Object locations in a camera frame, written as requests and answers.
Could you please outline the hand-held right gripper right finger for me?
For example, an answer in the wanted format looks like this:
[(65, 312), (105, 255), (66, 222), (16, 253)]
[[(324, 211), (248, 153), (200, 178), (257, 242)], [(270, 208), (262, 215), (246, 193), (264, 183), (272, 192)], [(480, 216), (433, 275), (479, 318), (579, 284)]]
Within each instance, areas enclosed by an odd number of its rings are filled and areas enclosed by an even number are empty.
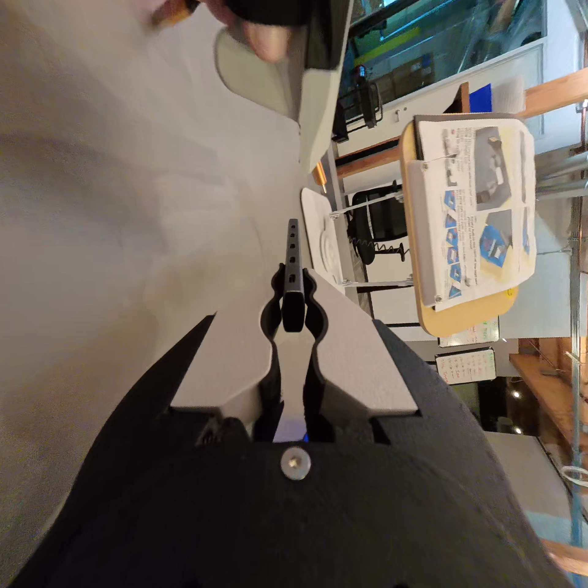
[(308, 437), (367, 436), (376, 419), (419, 413), (375, 322), (312, 269), (303, 271), (314, 337), (303, 386)]

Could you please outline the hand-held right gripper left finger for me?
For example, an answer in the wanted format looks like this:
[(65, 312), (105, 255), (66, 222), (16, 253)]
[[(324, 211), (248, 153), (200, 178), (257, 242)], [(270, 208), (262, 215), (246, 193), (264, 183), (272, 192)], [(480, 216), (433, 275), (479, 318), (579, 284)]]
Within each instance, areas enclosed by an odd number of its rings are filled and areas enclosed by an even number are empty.
[(275, 334), (285, 268), (217, 311), (173, 400), (175, 410), (238, 419), (253, 437), (274, 437), (284, 402)]

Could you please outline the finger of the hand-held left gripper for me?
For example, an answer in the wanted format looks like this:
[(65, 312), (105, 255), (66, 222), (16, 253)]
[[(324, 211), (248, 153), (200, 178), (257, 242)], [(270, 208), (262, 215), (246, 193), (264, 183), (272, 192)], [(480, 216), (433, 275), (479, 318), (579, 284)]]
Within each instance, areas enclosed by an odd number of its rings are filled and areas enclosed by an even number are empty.
[(215, 40), (215, 67), (230, 92), (293, 121), (298, 121), (305, 69), (306, 28), (290, 39), (283, 60), (261, 60), (236, 29), (224, 28)]
[[(353, 1), (347, 1), (345, 53), (352, 6)], [(298, 124), (300, 128), (300, 165), (305, 172), (313, 171), (330, 146), (345, 53), (336, 70), (314, 70), (306, 69), (306, 67), (304, 69)]]

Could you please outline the dark USB hub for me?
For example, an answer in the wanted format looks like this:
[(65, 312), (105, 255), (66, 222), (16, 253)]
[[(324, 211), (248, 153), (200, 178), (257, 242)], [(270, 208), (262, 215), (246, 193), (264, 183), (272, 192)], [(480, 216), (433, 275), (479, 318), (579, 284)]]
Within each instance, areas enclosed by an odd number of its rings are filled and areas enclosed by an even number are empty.
[(301, 332), (305, 324), (306, 298), (300, 248), (299, 221), (288, 222), (286, 263), (282, 296), (282, 324), (285, 332)]

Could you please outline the black cable orange plug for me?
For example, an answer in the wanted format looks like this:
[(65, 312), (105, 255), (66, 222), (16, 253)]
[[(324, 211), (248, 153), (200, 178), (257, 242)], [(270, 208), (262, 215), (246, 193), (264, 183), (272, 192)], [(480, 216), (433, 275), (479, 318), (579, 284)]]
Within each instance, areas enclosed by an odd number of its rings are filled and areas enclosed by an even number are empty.
[(199, 1), (165, 1), (150, 16), (154, 29), (168, 28), (188, 19), (198, 8)]

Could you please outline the person's left hand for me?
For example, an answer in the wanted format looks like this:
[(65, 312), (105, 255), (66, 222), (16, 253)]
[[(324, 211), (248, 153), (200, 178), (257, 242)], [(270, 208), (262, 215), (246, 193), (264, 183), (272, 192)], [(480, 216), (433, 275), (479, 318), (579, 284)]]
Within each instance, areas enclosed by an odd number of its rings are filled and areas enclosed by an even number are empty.
[(203, 1), (208, 11), (231, 33), (245, 40), (262, 61), (278, 63), (288, 54), (295, 29), (246, 21), (237, 17), (224, 1)]

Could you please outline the black utility cart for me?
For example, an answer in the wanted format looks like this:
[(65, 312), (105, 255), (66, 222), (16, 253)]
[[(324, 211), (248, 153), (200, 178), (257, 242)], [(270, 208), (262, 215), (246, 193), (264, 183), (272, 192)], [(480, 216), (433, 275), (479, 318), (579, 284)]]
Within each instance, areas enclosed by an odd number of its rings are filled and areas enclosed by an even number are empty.
[(346, 142), (350, 133), (373, 129), (382, 119), (383, 102), (378, 85), (362, 77), (353, 90), (336, 102), (332, 141)]

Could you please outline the whiteboard with writing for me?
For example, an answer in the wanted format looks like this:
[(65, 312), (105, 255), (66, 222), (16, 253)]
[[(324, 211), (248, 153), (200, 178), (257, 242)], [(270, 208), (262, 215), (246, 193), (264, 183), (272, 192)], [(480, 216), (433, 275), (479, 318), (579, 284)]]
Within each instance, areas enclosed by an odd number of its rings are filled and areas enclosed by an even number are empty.
[(491, 347), (436, 355), (435, 364), (448, 385), (492, 381), (497, 377), (496, 356)]

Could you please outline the black office chair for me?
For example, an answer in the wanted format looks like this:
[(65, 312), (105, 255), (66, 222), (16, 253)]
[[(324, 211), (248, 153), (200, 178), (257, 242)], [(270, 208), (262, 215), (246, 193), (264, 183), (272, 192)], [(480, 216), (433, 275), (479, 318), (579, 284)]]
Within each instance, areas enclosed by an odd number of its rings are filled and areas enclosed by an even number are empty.
[(385, 245), (408, 236), (405, 207), (396, 197), (400, 191), (401, 185), (393, 181), (390, 185), (353, 195), (352, 205), (362, 206), (346, 212), (347, 236), (365, 266), (373, 263), (378, 254), (398, 254), (402, 262), (406, 259), (409, 250), (403, 242), (397, 247)]

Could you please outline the blue sign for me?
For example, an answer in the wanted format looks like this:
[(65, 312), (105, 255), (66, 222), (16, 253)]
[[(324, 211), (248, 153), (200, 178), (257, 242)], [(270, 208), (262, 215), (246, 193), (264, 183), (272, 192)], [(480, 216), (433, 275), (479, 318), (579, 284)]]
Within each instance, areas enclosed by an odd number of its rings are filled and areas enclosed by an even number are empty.
[(487, 84), (469, 93), (469, 111), (472, 114), (493, 112), (492, 85)]

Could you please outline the wooden post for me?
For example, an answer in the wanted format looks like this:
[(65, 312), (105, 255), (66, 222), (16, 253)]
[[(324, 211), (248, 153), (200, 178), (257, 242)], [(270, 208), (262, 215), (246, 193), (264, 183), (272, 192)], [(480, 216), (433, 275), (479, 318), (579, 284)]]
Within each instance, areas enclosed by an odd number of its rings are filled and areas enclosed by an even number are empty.
[[(583, 68), (564, 77), (527, 89), (525, 91), (525, 108), (517, 113), (517, 116), (520, 119), (529, 119), (578, 104), (586, 99), (587, 68)], [(369, 148), (336, 158), (334, 164), (337, 177), (344, 179), (398, 161), (400, 140), (401, 137), (396, 136)]]

